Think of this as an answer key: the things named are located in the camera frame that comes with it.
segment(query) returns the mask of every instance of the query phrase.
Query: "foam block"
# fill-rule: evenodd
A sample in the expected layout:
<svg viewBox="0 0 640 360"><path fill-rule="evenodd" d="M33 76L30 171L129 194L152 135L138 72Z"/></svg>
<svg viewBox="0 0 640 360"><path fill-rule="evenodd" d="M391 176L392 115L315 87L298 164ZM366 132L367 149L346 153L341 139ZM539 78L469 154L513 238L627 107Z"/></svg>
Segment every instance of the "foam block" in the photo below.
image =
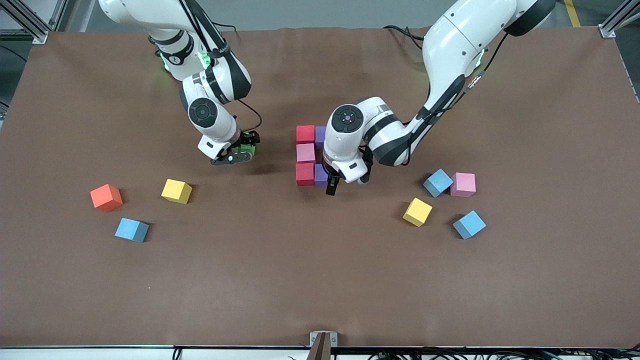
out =
<svg viewBox="0 0 640 360"><path fill-rule="evenodd" d="M316 164L314 169L316 188L326 188L326 185L329 183L329 174L324 171L324 165Z"/></svg>
<svg viewBox="0 0 640 360"><path fill-rule="evenodd" d="M439 169L429 179L424 182L423 186L433 197L438 197L448 187L453 184L453 180L447 175L444 170Z"/></svg>
<svg viewBox="0 0 640 360"><path fill-rule="evenodd" d="M298 186L313 186L315 184L313 163L296 164L296 183Z"/></svg>
<svg viewBox="0 0 640 360"><path fill-rule="evenodd" d="M162 190L162 197L169 201L186 204L189 202L192 187L184 181L167 179Z"/></svg>
<svg viewBox="0 0 640 360"><path fill-rule="evenodd" d="M315 163L316 148L312 143L299 143L296 145L296 157L298 163Z"/></svg>
<svg viewBox="0 0 640 360"><path fill-rule="evenodd" d="M316 139L316 127L313 125L296 126L296 144L314 143Z"/></svg>
<svg viewBox="0 0 640 360"><path fill-rule="evenodd" d="M251 156L255 156L255 145L244 143L240 145L240 152L248 152Z"/></svg>
<svg viewBox="0 0 640 360"><path fill-rule="evenodd" d="M476 175L457 172L451 180L451 196L470 197L476 193Z"/></svg>
<svg viewBox="0 0 640 360"><path fill-rule="evenodd" d="M316 150L324 149L324 133L326 126L316 126Z"/></svg>
<svg viewBox="0 0 640 360"><path fill-rule="evenodd" d="M458 234L466 240L484 229L486 224L475 211L471 211L460 220L453 223L453 227L455 227Z"/></svg>
<svg viewBox="0 0 640 360"><path fill-rule="evenodd" d="M141 243L145 241L147 230L149 230L149 225L143 222L122 218L115 235L119 238Z"/></svg>
<svg viewBox="0 0 640 360"><path fill-rule="evenodd" d="M120 190L106 184L90 192L93 207L108 213L123 205Z"/></svg>
<svg viewBox="0 0 640 360"><path fill-rule="evenodd" d="M416 198L409 204L409 208L404 212L403 219L416 226L422 226L431 213L433 207Z"/></svg>

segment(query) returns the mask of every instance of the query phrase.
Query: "yellow floor stripe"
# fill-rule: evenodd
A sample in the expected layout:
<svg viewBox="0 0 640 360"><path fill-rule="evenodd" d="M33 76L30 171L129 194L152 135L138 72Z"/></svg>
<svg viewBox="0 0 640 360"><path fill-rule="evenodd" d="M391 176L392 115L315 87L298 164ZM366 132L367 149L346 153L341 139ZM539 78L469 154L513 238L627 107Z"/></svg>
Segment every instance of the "yellow floor stripe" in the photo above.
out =
<svg viewBox="0 0 640 360"><path fill-rule="evenodd" d="M578 13L575 12L575 7L573 6L573 0L564 0L564 5L566 6L566 12L569 13L569 19L571 19L571 26L574 28L580 27L580 20L578 19Z"/></svg>

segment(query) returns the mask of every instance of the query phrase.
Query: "green cube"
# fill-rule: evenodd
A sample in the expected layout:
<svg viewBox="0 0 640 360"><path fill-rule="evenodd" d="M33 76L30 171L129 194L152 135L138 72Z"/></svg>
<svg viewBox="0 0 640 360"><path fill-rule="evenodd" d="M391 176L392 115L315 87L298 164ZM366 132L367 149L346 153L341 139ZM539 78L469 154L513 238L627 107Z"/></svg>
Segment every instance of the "green cube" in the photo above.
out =
<svg viewBox="0 0 640 360"><path fill-rule="evenodd" d="M255 145L244 143L240 145L240 152L248 152L251 156L255 156Z"/></svg>

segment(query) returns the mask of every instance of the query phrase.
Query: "blue cube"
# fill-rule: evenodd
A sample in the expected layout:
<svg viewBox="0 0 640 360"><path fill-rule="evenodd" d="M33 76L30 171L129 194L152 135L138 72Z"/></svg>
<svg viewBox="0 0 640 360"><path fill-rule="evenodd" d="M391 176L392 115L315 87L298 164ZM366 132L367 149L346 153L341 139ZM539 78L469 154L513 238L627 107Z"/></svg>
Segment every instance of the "blue cube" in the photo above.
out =
<svg viewBox="0 0 640 360"><path fill-rule="evenodd" d="M149 230L149 225L143 222L122 218L118 230L116 230L116 236L141 243L145 241L147 230Z"/></svg>
<svg viewBox="0 0 640 360"><path fill-rule="evenodd" d="M329 183L329 174L326 173L324 165L316 164L316 167L314 167L314 182L316 188L326 188Z"/></svg>
<svg viewBox="0 0 640 360"><path fill-rule="evenodd" d="M475 211L471 211L470 213L463 216L460 220L453 223L453 227L456 228L458 234L462 236L463 239L469 239L471 236L477 234L480 230L486 227L486 224L482 219L478 216Z"/></svg>
<svg viewBox="0 0 640 360"><path fill-rule="evenodd" d="M433 197L438 197L446 189L453 184L453 180L447 175L444 170L440 169L429 176L429 179L424 182L423 186Z"/></svg>
<svg viewBox="0 0 640 360"><path fill-rule="evenodd" d="M324 149L324 134L326 126L316 126L316 150Z"/></svg>

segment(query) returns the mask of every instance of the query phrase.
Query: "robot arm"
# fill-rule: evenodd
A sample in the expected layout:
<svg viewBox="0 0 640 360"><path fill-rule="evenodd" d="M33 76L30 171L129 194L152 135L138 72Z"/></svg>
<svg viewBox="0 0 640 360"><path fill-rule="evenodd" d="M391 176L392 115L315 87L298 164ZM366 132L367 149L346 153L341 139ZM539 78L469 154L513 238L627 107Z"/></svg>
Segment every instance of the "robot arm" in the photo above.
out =
<svg viewBox="0 0 640 360"><path fill-rule="evenodd" d="M160 49L165 67L182 81L180 99L202 133L198 148L212 163L251 160L251 155L219 161L230 147L259 142L243 136L235 117L222 106L246 97L251 77L209 16L195 0L99 0L102 11L120 24L144 29Z"/></svg>
<svg viewBox="0 0 640 360"><path fill-rule="evenodd" d="M330 186L335 187L339 178L366 183L371 171L367 152L382 165L406 163L462 92L486 45L501 30L520 36L537 28L554 6L555 0L458 0L453 4L424 37L422 58L431 85L425 104L407 125L379 97L333 111L323 152Z"/></svg>

